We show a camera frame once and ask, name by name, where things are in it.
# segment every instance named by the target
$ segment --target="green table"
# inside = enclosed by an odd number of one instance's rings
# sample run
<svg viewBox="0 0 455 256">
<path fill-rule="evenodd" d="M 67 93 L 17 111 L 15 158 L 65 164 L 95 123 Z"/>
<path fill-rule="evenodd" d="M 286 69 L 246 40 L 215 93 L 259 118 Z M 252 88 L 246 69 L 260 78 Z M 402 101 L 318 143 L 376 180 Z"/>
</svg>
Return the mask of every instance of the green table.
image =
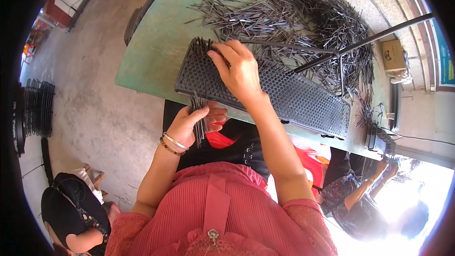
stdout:
<svg viewBox="0 0 455 256">
<path fill-rule="evenodd" d="M 188 45 L 194 37 L 217 39 L 209 27 L 201 27 L 201 20 L 183 24 L 202 16 L 200 12 L 186 8 L 199 2 L 200 0 L 155 0 L 127 47 L 115 84 L 187 104 L 187 96 L 176 93 L 174 85 Z M 382 57 L 380 49 L 378 53 L 377 57 Z M 389 81 L 385 71 L 379 70 L 377 62 L 374 75 L 377 85 L 373 86 L 375 93 L 373 103 L 377 105 L 379 102 L 383 102 L 388 108 Z M 228 109 L 229 117 L 253 122 L 248 113 L 229 106 L 225 107 Z M 358 120 L 355 115 L 359 114 L 359 109 L 360 107 L 356 103 L 351 107 L 350 127 L 347 139 L 344 141 L 322 138 L 320 134 L 296 126 L 284 125 L 284 127 L 289 134 L 379 159 L 379 155 L 364 147 L 366 130 L 355 126 Z"/>
</svg>

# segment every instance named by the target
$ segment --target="seated woman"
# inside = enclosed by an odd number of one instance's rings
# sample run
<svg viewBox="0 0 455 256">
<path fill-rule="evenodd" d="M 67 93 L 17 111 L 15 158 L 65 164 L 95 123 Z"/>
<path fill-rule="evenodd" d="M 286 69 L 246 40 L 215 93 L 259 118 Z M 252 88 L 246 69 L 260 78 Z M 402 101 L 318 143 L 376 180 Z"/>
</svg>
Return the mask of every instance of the seated woman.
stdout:
<svg viewBox="0 0 455 256">
<path fill-rule="evenodd" d="M 213 45 L 224 58 L 208 55 L 257 128 L 226 148 L 198 149 L 196 122 L 207 117 L 208 130 L 219 131 L 214 123 L 226 120 L 226 109 L 214 101 L 191 114 L 165 108 L 166 133 L 131 212 L 112 225 L 106 255 L 336 255 L 305 169 L 261 90 L 253 54 L 238 41 Z M 269 173 L 278 204 L 266 191 Z"/>
<path fill-rule="evenodd" d="M 59 173 L 41 197 L 41 216 L 57 255 L 104 255 L 115 203 L 103 206 L 79 177 Z"/>
<path fill-rule="evenodd" d="M 376 173 L 363 182 L 357 176 L 363 171 L 365 157 L 330 149 L 332 157 L 324 178 L 321 196 L 341 228 L 357 240 L 368 241 L 401 234 L 409 239 L 416 237 L 428 221 L 428 205 L 422 201 L 407 209 L 393 223 L 388 223 L 374 201 L 385 183 L 396 175 L 398 165 L 385 172 L 387 163 L 378 162 Z M 366 192 L 383 175 L 376 187 Z"/>
</svg>

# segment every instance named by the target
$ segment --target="perforated plate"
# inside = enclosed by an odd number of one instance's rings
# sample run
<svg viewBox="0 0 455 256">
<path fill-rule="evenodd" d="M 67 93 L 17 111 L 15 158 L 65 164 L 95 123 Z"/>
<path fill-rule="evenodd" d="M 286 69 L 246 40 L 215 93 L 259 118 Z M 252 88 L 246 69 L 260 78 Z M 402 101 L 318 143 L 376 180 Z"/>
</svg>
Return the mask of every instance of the perforated plate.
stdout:
<svg viewBox="0 0 455 256">
<path fill-rule="evenodd" d="M 182 63 L 175 91 L 207 96 L 245 111 L 245 107 L 221 81 L 217 68 L 207 55 L 211 43 L 193 39 Z M 282 66 L 258 59 L 262 89 L 270 96 L 281 120 L 321 134 L 345 139 L 351 107 L 302 75 L 286 72 Z"/>
</svg>

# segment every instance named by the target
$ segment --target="woman's arm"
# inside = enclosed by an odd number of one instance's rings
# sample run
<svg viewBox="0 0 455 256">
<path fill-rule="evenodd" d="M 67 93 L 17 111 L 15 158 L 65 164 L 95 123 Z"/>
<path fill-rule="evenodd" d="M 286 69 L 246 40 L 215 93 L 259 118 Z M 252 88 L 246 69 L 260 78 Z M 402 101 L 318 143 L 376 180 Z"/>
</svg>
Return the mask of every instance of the woman's arm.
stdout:
<svg viewBox="0 0 455 256">
<path fill-rule="evenodd" d="M 261 139 L 264 160 L 275 179 L 278 202 L 311 199 L 314 196 L 305 169 L 294 146 L 259 84 L 258 63 L 247 47 L 239 41 L 213 44 L 231 65 L 227 67 L 223 57 L 215 51 L 208 55 L 220 73 L 229 91 L 239 99 L 254 120 Z"/>
<path fill-rule="evenodd" d="M 52 227 L 49 225 L 49 223 L 47 221 L 44 222 L 44 227 L 49 232 L 50 239 L 52 239 L 52 244 L 54 246 L 55 255 L 68 255 L 68 256 L 74 255 L 74 256 L 76 256 L 76 253 L 63 247 L 63 244 L 60 242 L 60 239 L 58 239 L 54 230 L 52 229 Z"/>
<path fill-rule="evenodd" d="M 190 147 L 195 137 L 193 126 L 197 121 L 207 116 L 208 131 L 219 131 L 222 126 L 214 125 L 214 122 L 223 122 L 226 120 L 226 109 L 217 108 L 218 103 L 208 101 L 207 107 L 194 111 L 189 114 L 188 107 L 179 111 L 173 123 L 169 127 L 167 134 L 182 145 Z M 173 151 L 183 152 L 184 149 L 174 145 L 166 137 L 164 143 Z M 180 157 L 168 151 L 162 145 L 158 145 L 153 156 L 148 172 L 142 180 L 139 190 L 137 190 L 136 202 L 131 212 L 138 212 L 153 218 L 156 208 L 161 200 L 170 190 L 174 174 L 177 170 Z"/>
<path fill-rule="evenodd" d="M 382 188 L 384 188 L 387 181 L 392 179 L 398 173 L 398 168 L 399 168 L 398 164 L 395 163 L 392 165 L 392 168 L 390 168 L 389 172 L 384 173 L 382 180 L 379 182 L 378 185 L 376 185 L 376 187 L 373 190 L 371 190 L 369 194 L 372 198 L 375 198 L 379 191 L 381 191 Z"/>
<path fill-rule="evenodd" d="M 348 210 L 351 210 L 352 206 L 354 206 L 355 203 L 360 201 L 365 192 L 376 182 L 376 180 L 379 179 L 379 177 L 381 177 L 382 173 L 387 168 L 387 165 L 389 164 L 385 163 L 384 160 L 378 162 L 376 173 L 371 177 L 371 179 L 368 179 L 367 181 L 363 182 L 359 188 L 357 188 L 356 190 L 354 190 L 354 192 L 352 192 L 346 198 L 344 198 L 344 205 Z"/>
<path fill-rule="evenodd" d="M 103 243 L 103 234 L 96 228 L 91 228 L 78 235 L 69 234 L 66 236 L 68 248 L 78 254 L 85 253 L 101 243 Z"/>
</svg>

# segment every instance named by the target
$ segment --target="lace sleeve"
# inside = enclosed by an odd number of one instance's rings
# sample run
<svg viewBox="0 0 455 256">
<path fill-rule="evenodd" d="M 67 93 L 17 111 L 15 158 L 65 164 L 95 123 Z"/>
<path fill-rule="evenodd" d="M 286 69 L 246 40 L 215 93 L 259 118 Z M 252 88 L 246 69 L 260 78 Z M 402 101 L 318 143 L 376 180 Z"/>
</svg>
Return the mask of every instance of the lace sleeve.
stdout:
<svg viewBox="0 0 455 256">
<path fill-rule="evenodd" d="M 299 199 L 288 201 L 283 205 L 287 215 L 307 234 L 310 245 L 318 255 L 336 256 L 337 248 L 324 223 L 324 217 L 313 200 Z"/>
<path fill-rule="evenodd" d="M 148 217 L 140 213 L 121 213 L 111 226 L 111 234 L 106 247 L 106 256 L 125 255 L 136 235 L 150 221 Z"/>
</svg>

